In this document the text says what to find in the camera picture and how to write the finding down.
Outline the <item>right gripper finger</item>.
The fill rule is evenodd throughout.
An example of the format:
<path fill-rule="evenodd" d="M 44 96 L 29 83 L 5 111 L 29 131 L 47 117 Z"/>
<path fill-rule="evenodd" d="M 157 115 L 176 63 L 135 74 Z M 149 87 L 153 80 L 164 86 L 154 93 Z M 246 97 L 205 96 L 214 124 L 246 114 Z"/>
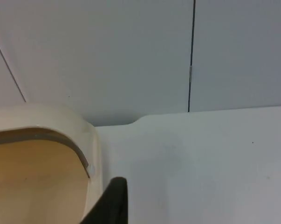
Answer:
<path fill-rule="evenodd" d="M 114 177 L 81 221 L 82 224 L 127 224 L 128 184 L 123 177 Z"/>

